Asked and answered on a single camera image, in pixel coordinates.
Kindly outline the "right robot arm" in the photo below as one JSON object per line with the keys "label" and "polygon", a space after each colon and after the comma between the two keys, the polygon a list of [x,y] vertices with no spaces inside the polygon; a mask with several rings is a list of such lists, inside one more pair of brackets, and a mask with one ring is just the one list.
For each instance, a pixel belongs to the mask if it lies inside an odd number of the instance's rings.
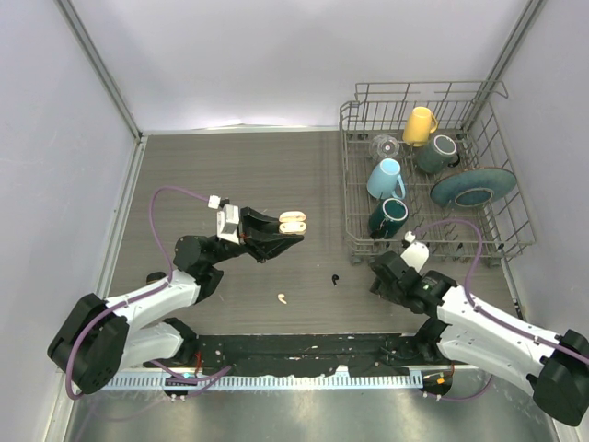
{"label": "right robot arm", "polygon": [[577,426],[588,410],[588,340],[574,330],[558,335],[513,317],[437,271],[393,251],[370,265],[373,293],[428,320],[415,350],[425,363],[466,363],[532,397],[544,413]]}

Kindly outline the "cream earbud charging case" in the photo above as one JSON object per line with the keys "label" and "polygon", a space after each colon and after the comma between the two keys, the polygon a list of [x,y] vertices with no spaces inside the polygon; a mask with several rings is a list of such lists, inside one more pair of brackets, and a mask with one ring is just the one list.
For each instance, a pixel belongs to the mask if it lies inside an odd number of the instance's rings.
{"label": "cream earbud charging case", "polygon": [[279,232],[284,235],[304,235],[306,214],[301,211],[287,211],[279,216]]}

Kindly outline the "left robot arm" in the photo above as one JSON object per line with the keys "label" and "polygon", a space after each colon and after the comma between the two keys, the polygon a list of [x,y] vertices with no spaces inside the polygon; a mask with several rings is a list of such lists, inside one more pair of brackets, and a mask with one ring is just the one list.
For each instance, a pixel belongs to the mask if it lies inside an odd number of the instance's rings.
{"label": "left robot arm", "polygon": [[224,276],[217,263],[242,255],[266,262],[303,241],[305,232],[306,215],[300,211],[271,217],[227,204],[216,212],[214,235],[177,241],[171,274],[121,296],[81,297],[47,355],[84,394],[101,390],[120,370],[145,362],[188,366],[198,337],[171,312],[214,293]]}

